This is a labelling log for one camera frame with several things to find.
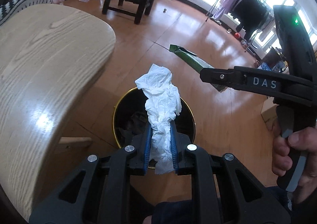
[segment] pink clothing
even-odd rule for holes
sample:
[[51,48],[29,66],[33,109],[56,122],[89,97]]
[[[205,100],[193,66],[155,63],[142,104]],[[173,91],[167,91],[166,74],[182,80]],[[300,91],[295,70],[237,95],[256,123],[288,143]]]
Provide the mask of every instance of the pink clothing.
[[219,21],[223,14],[230,12],[235,2],[236,0],[220,0],[221,7],[219,8],[218,12],[215,13],[213,18]]

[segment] green box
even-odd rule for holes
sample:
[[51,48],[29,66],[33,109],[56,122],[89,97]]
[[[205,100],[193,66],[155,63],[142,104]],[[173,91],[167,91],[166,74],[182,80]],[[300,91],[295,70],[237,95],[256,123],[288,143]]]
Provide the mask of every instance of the green box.
[[[214,68],[201,58],[199,58],[195,53],[190,52],[183,47],[179,47],[177,45],[170,45],[170,52],[173,52],[175,55],[179,56],[184,62],[186,62],[189,66],[191,66],[197,73],[203,68]],[[216,88],[217,91],[223,92],[227,89],[226,86],[218,85],[218,84],[211,84]]]

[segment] blue gripper pad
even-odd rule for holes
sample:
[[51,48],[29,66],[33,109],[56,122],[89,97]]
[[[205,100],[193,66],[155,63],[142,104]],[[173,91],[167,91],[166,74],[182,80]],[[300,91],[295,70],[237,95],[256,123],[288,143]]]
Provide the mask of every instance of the blue gripper pad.
[[144,174],[146,174],[147,169],[149,167],[150,151],[151,151],[152,128],[150,123],[147,125],[147,128],[144,134],[146,135],[145,137],[146,141],[145,141],[145,148],[144,148],[143,170],[144,170]]
[[171,153],[172,153],[172,159],[173,159],[173,167],[175,170],[175,173],[177,173],[179,169],[179,164],[178,164],[178,157],[177,157],[177,147],[176,147],[176,141],[175,141],[175,124],[174,121],[171,121]]

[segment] crumpled paper towel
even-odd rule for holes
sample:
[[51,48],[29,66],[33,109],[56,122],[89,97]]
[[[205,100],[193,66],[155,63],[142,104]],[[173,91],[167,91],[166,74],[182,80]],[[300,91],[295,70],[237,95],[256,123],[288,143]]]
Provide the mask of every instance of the crumpled paper towel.
[[178,88],[172,85],[172,73],[166,67],[152,64],[149,72],[135,83],[148,97],[145,109],[153,130],[150,159],[157,161],[155,174],[171,172],[174,168],[170,121],[182,110]]

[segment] wood grain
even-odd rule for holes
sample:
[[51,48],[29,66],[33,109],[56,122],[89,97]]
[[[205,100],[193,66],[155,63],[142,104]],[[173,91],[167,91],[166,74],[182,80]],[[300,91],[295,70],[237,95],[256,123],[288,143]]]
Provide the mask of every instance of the wood grain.
[[[215,155],[231,152],[264,185],[276,184],[271,171],[272,134],[261,117],[266,97],[232,89],[218,93],[167,50],[170,44],[184,46],[217,68],[253,67],[254,58],[223,27],[205,22],[203,13],[176,0],[155,0],[150,15],[143,16],[140,25],[133,24],[133,17],[114,11],[102,15],[103,0],[67,0],[65,4],[104,20],[117,37],[105,72],[77,106],[74,121],[116,146],[111,128],[114,106],[151,64],[165,66],[172,71],[172,83],[194,114],[196,144]],[[110,6],[117,5],[118,1],[111,1]],[[135,12],[137,5],[126,2],[123,9]],[[132,177],[131,183],[153,204],[191,196],[190,177],[173,173],[158,176],[149,170],[145,177]]]
[[87,156],[95,154],[99,157],[106,157],[117,150],[116,147],[95,136],[74,121],[67,123],[67,126],[63,130],[63,135],[73,137],[89,136],[93,142],[89,147],[77,148],[60,154],[53,154],[49,157],[39,201],[48,196]]
[[71,109],[115,45],[100,19],[61,5],[31,6],[0,28],[0,183],[28,220]]

